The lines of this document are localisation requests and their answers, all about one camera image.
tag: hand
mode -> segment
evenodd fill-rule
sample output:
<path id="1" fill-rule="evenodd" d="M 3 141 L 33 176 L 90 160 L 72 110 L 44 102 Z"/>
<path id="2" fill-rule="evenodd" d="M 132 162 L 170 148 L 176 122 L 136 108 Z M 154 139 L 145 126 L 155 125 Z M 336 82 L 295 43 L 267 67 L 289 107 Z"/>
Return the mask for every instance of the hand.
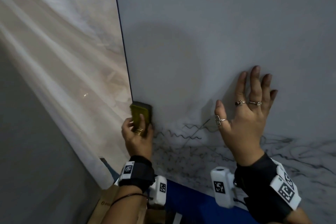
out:
<path id="1" fill-rule="evenodd" d="M 140 114 L 140 126 L 139 128 L 145 131 L 145 117 Z M 153 139 L 153 128 L 152 125 L 149 124 L 147 129 L 146 137 L 139 136 L 132 132 L 133 120 L 132 118 L 127 118 L 123 125 L 121 126 L 121 133 L 125 140 L 126 148 L 130 156 L 139 155 L 143 156 L 149 161 L 152 157 L 152 139 Z"/>
<path id="2" fill-rule="evenodd" d="M 260 137 L 263 134 L 270 108 L 278 93 L 277 90 L 270 91 L 271 74 L 265 75 L 261 83 L 259 76 L 260 66 L 255 66 L 250 75 L 251 93 L 249 100 L 262 102 L 262 105 L 250 104 L 246 100 L 247 72 L 242 72 L 237 82 L 235 98 L 236 101 L 241 100 L 246 103 L 236 107 L 236 115 L 231 122 L 228 120 L 221 121 L 219 126 L 224 143 L 241 166 L 252 165 L 264 154 L 260 147 Z M 218 115 L 220 119 L 226 119 L 225 108 L 220 100 L 216 102 L 215 115 Z"/>

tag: cable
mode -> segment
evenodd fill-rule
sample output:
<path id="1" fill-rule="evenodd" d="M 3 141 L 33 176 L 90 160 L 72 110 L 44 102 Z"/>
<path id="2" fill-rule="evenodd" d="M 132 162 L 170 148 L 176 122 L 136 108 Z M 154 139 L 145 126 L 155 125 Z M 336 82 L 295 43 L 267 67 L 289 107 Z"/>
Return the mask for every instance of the cable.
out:
<path id="1" fill-rule="evenodd" d="M 243 205 L 245 205 L 246 206 L 246 204 L 243 202 L 243 201 L 240 201 L 239 199 L 237 199 L 237 198 L 233 198 L 233 201 L 235 201 L 235 202 L 239 202 L 239 203 L 241 203 L 241 204 L 243 204 Z"/>
<path id="2" fill-rule="evenodd" d="M 121 199 L 124 199 L 124 198 L 126 198 L 126 197 L 130 197 L 130 196 L 143 196 L 143 197 L 147 198 L 147 196 L 144 195 L 144 194 L 141 194 L 141 193 L 132 193 L 132 194 L 128 194 L 128 195 L 126 195 L 126 196 L 123 196 L 123 197 L 118 198 L 117 200 L 115 200 L 115 201 L 111 204 L 110 207 L 112 207 L 112 205 L 114 205 L 116 202 L 120 201 Z"/>

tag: stacked gold rings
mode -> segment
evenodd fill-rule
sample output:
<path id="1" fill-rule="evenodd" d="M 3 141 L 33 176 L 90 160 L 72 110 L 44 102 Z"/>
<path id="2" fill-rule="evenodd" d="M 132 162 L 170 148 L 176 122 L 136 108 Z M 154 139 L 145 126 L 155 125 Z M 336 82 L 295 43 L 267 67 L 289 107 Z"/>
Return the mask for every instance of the stacked gold rings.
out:
<path id="1" fill-rule="evenodd" d="M 136 131 L 134 131 L 134 133 L 136 133 L 138 136 L 142 136 L 143 131 L 144 130 L 142 128 L 138 128 Z"/>

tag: ring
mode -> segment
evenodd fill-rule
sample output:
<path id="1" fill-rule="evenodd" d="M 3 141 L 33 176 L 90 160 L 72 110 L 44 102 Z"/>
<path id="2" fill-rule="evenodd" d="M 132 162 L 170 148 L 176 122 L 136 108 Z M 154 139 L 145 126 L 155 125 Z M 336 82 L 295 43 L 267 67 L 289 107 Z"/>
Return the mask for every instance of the ring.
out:
<path id="1" fill-rule="evenodd" d="M 138 128 L 136 131 L 134 131 L 134 133 L 137 134 L 138 136 L 142 136 L 142 132 L 143 132 L 142 128 Z"/>
<path id="2" fill-rule="evenodd" d="M 257 105 L 257 106 L 261 106 L 261 104 L 262 104 L 261 102 L 252 102 L 252 101 L 250 101 L 249 103 L 250 103 L 250 104 L 255 104 L 255 105 Z"/>
<path id="3" fill-rule="evenodd" d="M 226 119 L 220 119 L 218 115 L 215 115 L 215 120 L 216 120 L 217 126 L 220 126 L 221 125 L 221 121 L 224 121 Z"/>
<path id="4" fill-rule="evenodd" d="M 235 102 L 234 104 L 236 105 L 236 106 L 242 106 L 243 104 L 245 104 L 246 102 L 245 101 L 241 101 L 241 100 L 239 100 L 238 102 Z"/>

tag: black bracelet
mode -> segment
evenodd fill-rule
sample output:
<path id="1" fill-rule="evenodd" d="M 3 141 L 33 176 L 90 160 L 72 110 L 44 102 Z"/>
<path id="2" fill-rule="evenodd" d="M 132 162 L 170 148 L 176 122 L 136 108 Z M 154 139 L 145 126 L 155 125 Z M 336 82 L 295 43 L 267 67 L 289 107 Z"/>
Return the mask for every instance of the black bracelet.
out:
<path id="1" fill-rule="evenodd" d="M 124 199 L 125 197 L 130 197 L 130 196 L 143 196 L 143 197 L 147 198 L 146 195 L 141 194 L 141 193 L 132 193 L 132 194 L 128 194 L 128 195 L 126 195 L 126 196 L 120 197 L 120 198 L 118 198 L 117 200 L 115 200 L 115 201 L 111 204 L 110 208 L 111 208 L 112 205 L 114 205 L 116 202 L 120 201 L 121 199 Z"/>

